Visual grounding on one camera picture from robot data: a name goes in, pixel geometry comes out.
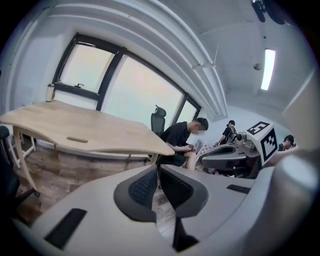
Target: chair headrest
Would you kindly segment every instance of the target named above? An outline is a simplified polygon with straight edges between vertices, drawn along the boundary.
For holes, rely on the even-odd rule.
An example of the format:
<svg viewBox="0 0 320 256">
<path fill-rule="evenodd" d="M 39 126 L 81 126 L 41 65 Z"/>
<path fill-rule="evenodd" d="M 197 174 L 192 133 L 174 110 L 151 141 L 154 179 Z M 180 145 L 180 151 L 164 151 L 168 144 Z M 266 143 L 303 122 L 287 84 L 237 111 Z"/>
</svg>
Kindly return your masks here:
<svg viewBox="0 0 320 256">
<path fill-rule="evenodd" d="M 155 106 L 156 106 L 156 108 L 155 108 L 154 114 L 158 117 L 164 118 L 167 115 L 167 112 L 163 108 L 161 108 L 157 105 L 155 105 Z"/>
</svg>

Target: black slot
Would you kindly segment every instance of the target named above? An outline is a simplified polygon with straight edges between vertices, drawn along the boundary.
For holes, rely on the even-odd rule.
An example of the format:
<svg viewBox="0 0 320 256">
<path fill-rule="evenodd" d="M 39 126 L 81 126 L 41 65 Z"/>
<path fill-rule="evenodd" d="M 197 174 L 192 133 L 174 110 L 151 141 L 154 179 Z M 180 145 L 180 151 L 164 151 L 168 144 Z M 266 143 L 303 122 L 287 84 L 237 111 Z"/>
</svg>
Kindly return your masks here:
<svg viewBox="0 0 320 256">
<path fill-rule="evenodd" d="M 71 209 L 44 239 L 53 246 L 63 249 L 86 214 L 86 210 Z"/>
<path fill-rule="evenodd" d="M 251 189 L 249 187 L 238 186 L 238 185 L 234 185 L 234 184 L 231 184 L 231 185 L 227 186 L 226 188 L 229 190 L 237 191 L 237 192 L 244 193 L 244 194 L 248 194 Z"/>
</svg>

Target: fluorescent light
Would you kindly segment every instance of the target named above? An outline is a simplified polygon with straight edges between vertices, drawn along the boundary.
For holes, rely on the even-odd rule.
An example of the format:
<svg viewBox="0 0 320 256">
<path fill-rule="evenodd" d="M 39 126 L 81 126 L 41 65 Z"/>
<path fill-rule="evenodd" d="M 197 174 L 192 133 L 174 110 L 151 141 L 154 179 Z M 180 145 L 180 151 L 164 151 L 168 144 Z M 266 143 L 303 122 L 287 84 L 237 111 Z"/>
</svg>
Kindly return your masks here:
<svg viewBox="0 0 320 256">
<path fill-rule="evenodd" d="M 268 90 L 269 88 L 272 73 L 274 71 L 275 58 L 276 58 L 275 50 L 270 50 L 270 49 L 265 50 L 264 72 L 263 72 L 263 79 L 261 84 L 262 90 Z"/>
</svg>

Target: window frame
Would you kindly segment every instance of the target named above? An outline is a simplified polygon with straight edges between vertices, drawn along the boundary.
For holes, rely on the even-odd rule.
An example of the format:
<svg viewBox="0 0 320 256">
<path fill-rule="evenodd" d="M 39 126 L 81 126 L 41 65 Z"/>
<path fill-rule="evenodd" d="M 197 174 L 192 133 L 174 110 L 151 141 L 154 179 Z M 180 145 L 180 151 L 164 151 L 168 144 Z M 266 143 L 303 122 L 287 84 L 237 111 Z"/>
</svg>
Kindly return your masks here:
<svg viewBox="0 0 320 256">
<path fill-rule="evenodd" d="M 95 47 L 95 48 L 98 48 L 98 49 L 101 49 L 101 50 L 104 50 L 104 51 L 107 51 L 107 52 L 114 54 L 113 59 L 111 60 L 110 65 L 108 66 L 108 68 L 103 76 L 98 93 L 90 91 L 90 90 L 86 90 L 81 87 L 79 88 L 79 87 L 75 87 L 75 86 L 64 84 L 64 83 L 60 82 L 60 77 L 63 73 L 63 70 L 66 66 L 67 61 L 68 61 L 68 58 L 70 57 L 70 54 L 72 53 L 75 45 L 84 45 L 84 46 L 88 46 L 88 47 Z M 118 46 L 114 43 L 104 41 L 102 39 L 95 38 L 92 36 L 79 34 L 79 33 L 76 33 L 74 35 L 74 37 L 72 38 L 72 40 L 70 41 L 70 43 L 68 44 L 66 49 L 64 50 L 64 53 L 59 61 L 59 64 L 57 66 L 57 69 L 56 69 L 54 76 L 53 76 L 53 79 L 52 79 L 52 83 L 54 84 L 54 90 L 63 91 L 63 92 L 67 92 L 70 94 L 74 94 L 74 95 L 82 96 L 82 97 L 89 98 L 92 100 L 96 100 L 97 104 L 96 104 L 95 110 L 101 111 L 109 84 L 113 78 L 113 75 L 116 71 L 117 66 L 119 65 L 119 63 L 120 63 L 121 59 L 124 57 L 124 55 L 127 55 L 127 56 L 133 58 L 134 60 L 140 62 L 141 64 L 143 64 L 144 66 L 149 68 L 150 70 L 154 71 L 156 74 L 161 76 L 163 79 L 165 79 L 167 82 L 169 82 L 173 87 L 178 89 L 183 94 L 182 100 L 179 104 L 179 107 L 178 107 L 174 117 L 173 117 L 171 125 L 174 125 L 177 123 L 177 120 L 182 112 L 182 109 L 183 109 L 186 101 L 188 101 L 191 105 L 193 105 L 197 109 L 197 111 L 193 117 L 193 120 L 195 120 L 197 118 L 197 116 L 200 112 L 201 106 L 193 98 L 191 98 L 189 96 L 189 94 L 187 92 L 185 92 L 176 82 L 174 82 L 170 77 L 168 77 L 160 69 L 158 69 L 157 67 L 155 67 L 154 65 L 152 65 L 151 63 L 146 61 L 145 59 L 141 58 L 140 56 L 136 55 L 135 53 L 127 50 L 125 47 L 121 47 L 121 46 Z"/>
</svg>

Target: man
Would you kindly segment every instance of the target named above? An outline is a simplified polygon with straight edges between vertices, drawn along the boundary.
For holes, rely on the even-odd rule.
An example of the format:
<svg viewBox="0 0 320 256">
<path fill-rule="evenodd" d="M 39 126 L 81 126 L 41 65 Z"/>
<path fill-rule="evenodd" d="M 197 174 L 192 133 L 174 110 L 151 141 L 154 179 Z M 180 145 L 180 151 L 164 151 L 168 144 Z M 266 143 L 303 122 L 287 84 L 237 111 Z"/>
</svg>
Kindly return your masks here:
<svg viewBox="0 0 320 256">
<path fill-rule="evenodd" d="M 193 122 L 178 122 L 170 126 L 160 138 L 175 151 L 175 154 L 163 156 L 162 160 L 194 171 L 196 167 L 196 152 L 193 145 L 187 144 L 187 140 L 190 134 L 203 134 L 208 128 L 207 119 L 202 117 Z"/>
<path fill-rule="evenodd" d="M 292 135 L 288 135 L 284 138 L 283 143 L 279 144 L 278 151 L 285 151 L 290 149 L 295 143 L 295 138 Z"/>
<path fill-rule="evenodd" d="M 235 135 L 237 134 L 236 128 L 235 128 L 235 121 L 230 120 L 229 123 L 226 125 L 226 128 L 224 132 L 222 133 L 222 137 L 219 139 L 217 143 L 214 144 L 214 146 L 227 144 L 233 142 Z"/>
</svg>

